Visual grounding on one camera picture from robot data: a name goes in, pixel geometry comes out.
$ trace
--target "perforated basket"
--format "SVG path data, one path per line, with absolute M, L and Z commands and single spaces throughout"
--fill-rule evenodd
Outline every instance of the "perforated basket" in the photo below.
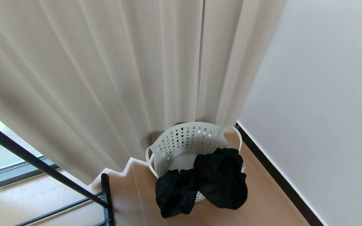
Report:
M 173 126 L 161 134 L 154 144 L 146 149 L 146 162 L 157 178 L 164 176 L 168 170 L 191 169 L 198 154 L 213 153 L 217 148 L 231 148 L 224 137 L 227 128 L 232 128 L 238 134 L 240 139 L 238 152 L 240 152 L 242 139 L 236 128 L 205 122 L 189 122 Z M 205 197 L 198 192 L 195 202 L 204 199 Z

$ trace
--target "black garment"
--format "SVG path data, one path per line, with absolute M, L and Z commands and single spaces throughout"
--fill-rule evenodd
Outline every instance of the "black garment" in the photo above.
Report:
M 164 218 L 189 214 L 198 193 L 191 170 L 169 170 L 156 182 L 156 202 Z
M 169 170 L 156 182 L 156 202 L 164 218 L 189 214 L 199 190 L 219 208 L 238 209 L 247 200 L 246 175 L 238 150 L 216 149 L 212 154 L 196 157 L 190 170 Z

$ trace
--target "curtain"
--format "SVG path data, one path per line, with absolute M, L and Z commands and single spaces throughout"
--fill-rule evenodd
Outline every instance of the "curtain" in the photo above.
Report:
M 0 120 L 90 183 L 169 127 L 234 125 L 286 0 L 0 1 Z

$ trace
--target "drying rack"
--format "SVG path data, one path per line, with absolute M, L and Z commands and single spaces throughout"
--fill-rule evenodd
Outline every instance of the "drying rack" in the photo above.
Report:
M 77 206 L 79 204 L 82 204 L 84 202 L 87 202 L 88 200 L 92 200 L 99 205 L 103 207 L 104 211 L 104 221 L 101 223 L 96 224 L 95 226 L 114 226 L 114 214 L 112 212 L 112 200 L 111 200 L 111 194 L 110 194 L 110 183 L 109 183 L 109 177 L 106 173 L 102 173 L 101 175 L 101 188 L 102 191 L 97 194 L 92 194 L 86 189 L 79 186 L 77 183 L 73 182 L 66 176 L 62 175 L 52 167 L 50 167 L 48 164 L 44 163 L 42 160 L 37 158 L 36 156 L 32 155 L 32 153 L 28 152 L 26 149 L 24 149 L 22 146 L 17 144 L 15 141 L 10 139 L 8 136 L 6 136 L 3 132 L 0 131 L 0 145 L 4 148 L 8 149 L 15 155 L 19 156 L 26 162 L 30 163 L 31 165 L 35 166 L 37 169 L 45 172 L 49 176 L 53 177 L 57 181 L 65 184 L 66 186 L 70 187 L 71 189 L 75 190 L 76 192 L 84 195 L 86 199 L 79 200 L 77 202 L 74 202 L 70 205 L 64 206 L 60 209 L 56 209 L 52 212 L 46 213 L 44 215 L 41 215 L 39 217 L 33 218 L 31 220 L 28 220 L 26 222 L 17 224 L 15 226 L 24 226 L 28 225 L 30 223 L 36 222 L 38 220 L 47 218 L 49 216 L 52 216 L 56 213 L 62 212 L 64 210 L 70 209 L 74 206 Z

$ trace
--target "baseboard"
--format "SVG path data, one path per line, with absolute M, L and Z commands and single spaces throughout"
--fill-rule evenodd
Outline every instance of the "baseboard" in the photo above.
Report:
M 260 148 L 249 136 L 249 132 L 237 121 L 236 128 L 241 133 L 243 142 L 253 152 L 268 173 L 273 177 L 288 198 L 297 207 L 303 217 L 311 226 L 327 226 L 319 214 L 313 209 L 310 203 L 303 197 L 298 189 L 291 183 L 288 177 L 280 170 L 273 160 Z

